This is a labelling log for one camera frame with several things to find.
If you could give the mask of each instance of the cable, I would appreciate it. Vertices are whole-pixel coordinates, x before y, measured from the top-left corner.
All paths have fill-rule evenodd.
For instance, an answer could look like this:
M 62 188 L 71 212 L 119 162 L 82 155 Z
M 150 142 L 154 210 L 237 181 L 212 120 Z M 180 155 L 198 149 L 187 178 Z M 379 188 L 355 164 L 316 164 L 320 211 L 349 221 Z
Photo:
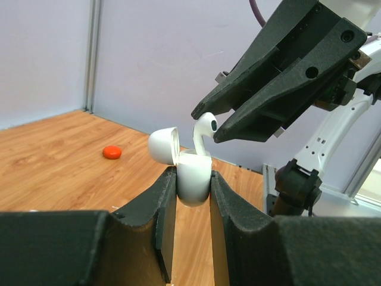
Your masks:
M 256 0 L 249 0 L 251 10 L 254 13 L 255 18 L 257 19 L 258 23 L 263 27 L 266 25 L 266 20 L 263 18 L 260 9 L 258 8 L 257 1 Z

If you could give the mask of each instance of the white wall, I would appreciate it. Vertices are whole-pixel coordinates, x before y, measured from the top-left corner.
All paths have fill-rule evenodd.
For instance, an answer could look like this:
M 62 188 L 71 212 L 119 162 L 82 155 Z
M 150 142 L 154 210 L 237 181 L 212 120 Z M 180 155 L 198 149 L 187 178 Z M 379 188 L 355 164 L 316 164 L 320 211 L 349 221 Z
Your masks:
M 82 108 L 90 0 L 0 1 L 0 129 Z
M 258 1 L 265 18 L 279 2 Z M 248 0 L 105 0 L 101 23 L 95 113 L 147 133 L 178 126 L 186 147 L 193 146 L 191 111 L 215 87 L 217 73 L 229 71 L 260 30 Z M 380 128 L 380 110 L 381 104 L 372 107 L 345 138 L 326 185 L 344 189 Z M 265 144 L 209 142 L 209 150 L 257 171 L 263 163 L 281 167 L 326 114 L 310 108 L 279 139 Z

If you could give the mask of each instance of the metal bracket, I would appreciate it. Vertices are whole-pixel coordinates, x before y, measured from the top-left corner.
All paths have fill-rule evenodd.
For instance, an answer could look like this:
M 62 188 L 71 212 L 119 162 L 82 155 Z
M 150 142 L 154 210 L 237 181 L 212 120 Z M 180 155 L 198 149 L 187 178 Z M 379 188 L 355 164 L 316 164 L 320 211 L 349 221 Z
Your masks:
M 263 212 L 269 214 L 279 193 L 275 190 L 275 173 L 277 169 L 264 164 L 263 174 Z
M 86 56 L 86 81 L 83 109 L 93 113 L 95 96 L 96 62 L 98 59 L 99 31 L 101 28 L 102 0 L 91 0 L 89 17 L 88 54 Z
M 283 127 L 280 127 L 278 128 L 277 131 L 274 132 L 274 136 L 276 138 L 279 138 L 284 132 L 285 132 L 285 129 Z
M 218 84 L 221 83 L 228 75 L 227 71 L 221 71 L 214 79 Z

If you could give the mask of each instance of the metal frame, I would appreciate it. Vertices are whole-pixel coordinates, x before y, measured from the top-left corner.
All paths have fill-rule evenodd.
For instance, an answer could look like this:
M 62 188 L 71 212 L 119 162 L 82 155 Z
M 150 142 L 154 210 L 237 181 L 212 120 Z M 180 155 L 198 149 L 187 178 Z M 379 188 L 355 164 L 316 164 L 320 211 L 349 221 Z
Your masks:
M 264 164 L 262 166 L 263 174 L 263 212 L 269 214 L 272 206 L 275 204 L 275 199 L 279 193 L 275 190 L 275 173 L 277 169 L 273 166 Z
M 89 18 L 88 54 L 86 56 L 86 84 L 83 109 L 93 113 L 96 64 L 98 59 L 99 31 L 103 0 L 91 0 Z
M 361 164 L 354 173 L 352 179 L 348 183 L 347 187 L 344 190 L 344 194 L 354 198 L 357 195 L 357 192 L 360 190 L 361 186 L 368 178 L 371 170 L 376 164 L 377 160 L 381 157 L 381 128 L 377 134 L 376 139 L 373 141 L 372 146 L 367 151 L 366 156 L 362 160 Z
M 371 207 L 375 210 L 381 211 L 381 201 L 374 200 L 372 198 L 368 198 L 364 195 L 357 194 L 356 198 L 353 199 L 357 204 Z

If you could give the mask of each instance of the robotic arm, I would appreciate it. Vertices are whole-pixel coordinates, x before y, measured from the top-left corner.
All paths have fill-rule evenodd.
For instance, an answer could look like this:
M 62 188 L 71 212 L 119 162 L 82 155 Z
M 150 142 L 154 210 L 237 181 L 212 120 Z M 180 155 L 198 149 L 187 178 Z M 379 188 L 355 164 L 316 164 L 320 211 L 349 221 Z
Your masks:
M 326 166 L 353 123 L 380 99 L 380 41 L 362 30 L 381 1 L 283 0 L 246 53 L 194 109 L 235 112 L 214 136 L 266 142 L 309 106 L 331 113 L 276 175 L 274 215 L 301 215 L 321 196 Z

